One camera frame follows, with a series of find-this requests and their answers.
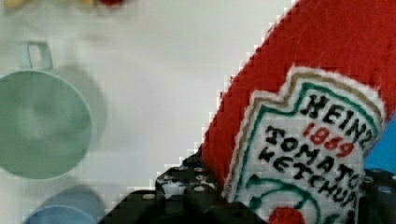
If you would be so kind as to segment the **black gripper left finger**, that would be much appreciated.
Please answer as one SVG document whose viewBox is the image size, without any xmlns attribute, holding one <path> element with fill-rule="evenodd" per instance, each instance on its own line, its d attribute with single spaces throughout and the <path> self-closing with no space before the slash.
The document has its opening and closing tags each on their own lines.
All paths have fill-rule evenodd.
<svg viewBox="0 0 396 224">
<path fill-rule="evenodd" d="M 242 203 L 228 203 L 197 151 L 130 193 L 98 224 L 267 224 Z"/>
</svg>

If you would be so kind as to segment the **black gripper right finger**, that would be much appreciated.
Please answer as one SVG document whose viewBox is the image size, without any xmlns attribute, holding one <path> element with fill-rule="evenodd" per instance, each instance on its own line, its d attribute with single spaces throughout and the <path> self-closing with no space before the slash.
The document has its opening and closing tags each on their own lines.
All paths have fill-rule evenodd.
<svg viewBox="0 0 396 224">
<path fill-rule="evenodd" d="M 395 174 L 374 168 L 365 170 L 358 224 L 396 224 Z"/>
</svg>

